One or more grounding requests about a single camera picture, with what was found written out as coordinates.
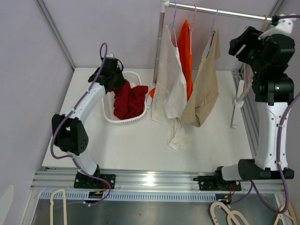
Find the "dark red t shirt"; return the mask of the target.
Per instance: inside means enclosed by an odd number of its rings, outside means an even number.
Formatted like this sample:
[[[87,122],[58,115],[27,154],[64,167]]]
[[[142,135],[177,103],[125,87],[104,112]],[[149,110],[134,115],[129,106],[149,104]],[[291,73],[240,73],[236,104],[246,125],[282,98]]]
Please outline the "dark red t shirt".
[[[137,85],[132,88],[130,82],[126,81],[123,86],[113,89],[112,92],[115,94],[113,113],[118,119],[131,119],[143,113],[148,86]]]

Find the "pink wire hanger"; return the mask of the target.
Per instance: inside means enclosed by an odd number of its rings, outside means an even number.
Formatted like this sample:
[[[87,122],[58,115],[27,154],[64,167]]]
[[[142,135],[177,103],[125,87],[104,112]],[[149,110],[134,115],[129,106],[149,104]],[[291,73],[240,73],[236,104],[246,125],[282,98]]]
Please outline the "pink wire hanger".
[[[263,30],[267,24],[268,16],[264,15],[264,22],[261,27]],[[246,96],[249,92],[249,86],[250,86],[250,77],[251,77],[251,70],[247,73],[247,65],[246,63],[243,64],[243,72],[244,72],[244,86],[243,86],[243,94]]]
[[[193,16],[193,20],[192,20],[192,23],[189,27],[189,38],[190,38],[190,54],[192,54],[192,32],[193,32],[193,26],[194,26],[194,23],[195,23],[195,18],[196,18],[196,13],[197,13],[197,5],[194,4],[194,16]]]

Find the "beige t shirt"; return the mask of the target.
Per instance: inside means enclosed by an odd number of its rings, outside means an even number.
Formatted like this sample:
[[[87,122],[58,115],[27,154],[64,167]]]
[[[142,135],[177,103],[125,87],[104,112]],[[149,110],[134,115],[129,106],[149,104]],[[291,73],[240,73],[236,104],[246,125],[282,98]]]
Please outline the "beige t shirt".
[[[200,127],[215,106],[219,96],[216,60],[220,57],[219,32],[215,30],[201,57],[192,94],[181,116],[183,123]]]

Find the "orange t shirt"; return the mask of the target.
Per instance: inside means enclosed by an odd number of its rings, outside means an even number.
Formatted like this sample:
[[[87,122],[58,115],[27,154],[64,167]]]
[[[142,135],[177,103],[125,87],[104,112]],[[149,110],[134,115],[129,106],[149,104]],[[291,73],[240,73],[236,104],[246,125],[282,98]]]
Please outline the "orange t shirt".
[[[189,100],[193,90],[191,37],[192,25],[190,25],[189,20],[186,19],[181,27],[180,35],[177,39],[177,45],[182,72],[187,84],[187,100]]]

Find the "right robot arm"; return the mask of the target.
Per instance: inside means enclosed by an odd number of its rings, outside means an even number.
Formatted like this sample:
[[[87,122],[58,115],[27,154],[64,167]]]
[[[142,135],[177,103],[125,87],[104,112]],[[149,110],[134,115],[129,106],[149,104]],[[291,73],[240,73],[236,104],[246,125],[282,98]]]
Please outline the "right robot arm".
[[[285,180],[294,178],[287,163],[286,122],[294,100],[294,82],[285,73],[295,52],[294,40],[275,33],[261,37],[250,26],[230,41],[229,54],[248,64],[253,72],[252,89],[259,113],[259,140],[255,158],[220,166],[213,184],[225,189],[230,181]]]

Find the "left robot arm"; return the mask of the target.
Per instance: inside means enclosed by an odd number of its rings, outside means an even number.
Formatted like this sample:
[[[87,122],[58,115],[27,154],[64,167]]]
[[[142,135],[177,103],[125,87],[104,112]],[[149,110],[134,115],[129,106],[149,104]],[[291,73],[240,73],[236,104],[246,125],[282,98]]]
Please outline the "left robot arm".
[[[70,158],[78,172],[85,175],[84,182],[90,188],[100,185],[98,165],[87,150],[89,137],[85,122],[96,104],[110,91],[126,83],[124,66],[114,57],[101,58],[99,68],[89,77],[85,91],[74,106],[63,114],[52,117],[50,152],[54,159]]]

